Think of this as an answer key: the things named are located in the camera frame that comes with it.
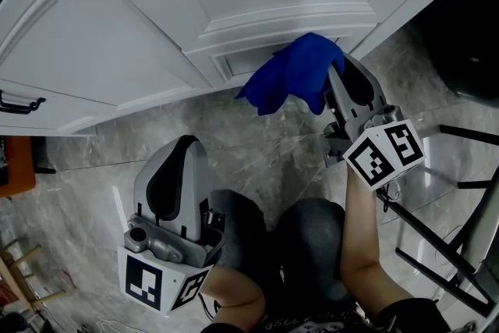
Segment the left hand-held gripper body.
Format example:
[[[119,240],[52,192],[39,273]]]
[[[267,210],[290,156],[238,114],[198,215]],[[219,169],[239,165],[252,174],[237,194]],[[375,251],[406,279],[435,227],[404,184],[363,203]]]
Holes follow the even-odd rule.
[[[211,210],[201,216],[200,240],[168,231],[138,213],[128,220],[118,248],[122,293],[146,308],[168,315],[193,301],[225,244],[225,216]]]

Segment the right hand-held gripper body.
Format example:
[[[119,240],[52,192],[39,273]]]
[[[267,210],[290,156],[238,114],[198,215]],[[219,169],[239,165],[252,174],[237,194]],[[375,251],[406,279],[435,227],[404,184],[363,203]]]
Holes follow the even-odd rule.
[[[346,161],[371,190],[396,180],[424,160],[413,124],[403,118],[398,106],[386,102],[375,112],[349,120],[330,111],[334,121],[321,138],[325,164]]]

